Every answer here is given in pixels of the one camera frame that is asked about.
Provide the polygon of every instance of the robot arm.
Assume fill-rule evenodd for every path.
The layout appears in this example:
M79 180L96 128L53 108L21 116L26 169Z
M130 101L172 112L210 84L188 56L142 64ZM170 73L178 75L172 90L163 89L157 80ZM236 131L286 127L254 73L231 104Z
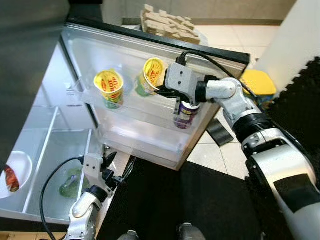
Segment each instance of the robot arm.
M93 186L86 189L80 199L70 209L68 227L64 240L94 240L96 239L96 221L103 202L110 198L117 186L123 183L133 170L135 160L128 164L122 176L114 176L108 167L116 157L117 152L102 157L89 153L84 156L83 172ZM128 240L138 240L137 233L129 231L123 235Z
M250 177L275 197L293 236L320 239L320 193L312 165L294 142L244 96L238 80L228 77L204 81L190 68L173 63L159 89L160 95L184 98L194 106L218 103L241 143Z

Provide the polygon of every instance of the black mat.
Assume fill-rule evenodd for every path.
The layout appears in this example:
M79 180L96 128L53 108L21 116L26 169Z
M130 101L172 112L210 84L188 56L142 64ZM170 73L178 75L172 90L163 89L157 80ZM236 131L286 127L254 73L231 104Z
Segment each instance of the black mat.
M175 240L184 222L207 240L260 239L243 180L191 162L176 172L144 160L117 190L97 239L116 240L132 229L141 240Z
M206 131L219 147L234 139L217 118L213 118L210 121L206 127Z
M305 148L320 188L320 57L315 57L286 86L268 110L269 116Z

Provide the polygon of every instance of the yellow container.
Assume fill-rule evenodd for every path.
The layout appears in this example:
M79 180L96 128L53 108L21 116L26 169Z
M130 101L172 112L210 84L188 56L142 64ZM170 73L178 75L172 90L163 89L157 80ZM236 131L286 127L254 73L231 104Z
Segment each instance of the yellow container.
M94 85L100 90L107 108L118 109L123 104L124 80L114 69L99 72Z
M277 92L275 84L269 75L263 71L249 69L244 72L240 81L259 96L262 106L267 109ZM246 90L243 90L243 92L251 98Z
M153 57L148 59L138 79L136 88L138 94L143 97L154 95L154 92L158 90L157 86L162 85L164 82L165 71L165 64L160 58Z

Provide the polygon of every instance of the refrigerator door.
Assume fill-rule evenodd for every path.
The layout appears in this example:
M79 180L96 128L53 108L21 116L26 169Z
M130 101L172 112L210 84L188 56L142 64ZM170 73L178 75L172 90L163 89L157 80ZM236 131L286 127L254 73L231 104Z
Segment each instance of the refrigerator door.
M67 0L1 2L1 172L31 110L68 11Z
M179 170L216 114L219 106L202 104L189 128L175 124L175 99L159 95L141 96L137 91L144 64L160 58L169 65L185 50L197 50L212 57L239 77L249 64L245 53L194 45L166 37L104 23L71 19L62 39L70 62L78 76L73 90L78 98L92 106L102 144L156 164ZM225 73L197 56L188 57L188 67L198 77ZM103 70L114 70L123 77L123 104L110 109L94 85L94 77Z

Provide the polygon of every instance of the white wall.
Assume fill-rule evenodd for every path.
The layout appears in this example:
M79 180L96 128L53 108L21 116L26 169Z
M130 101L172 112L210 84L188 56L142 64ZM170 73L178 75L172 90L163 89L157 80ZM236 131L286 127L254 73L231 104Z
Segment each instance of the white wall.
M320 56L320 0L298 0L254 68L269 74L279 95L315 56Z

